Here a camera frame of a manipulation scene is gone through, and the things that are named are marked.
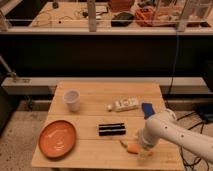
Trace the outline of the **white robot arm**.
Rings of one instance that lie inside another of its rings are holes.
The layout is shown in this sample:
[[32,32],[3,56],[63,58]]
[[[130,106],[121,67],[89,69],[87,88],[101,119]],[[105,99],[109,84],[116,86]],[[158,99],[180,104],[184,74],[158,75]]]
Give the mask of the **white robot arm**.
[[170,109],[147,117],[144,128],[138,131],[140,146],[149,150],[164,139],[213,164],[213,138],[180,127],[176,120]]

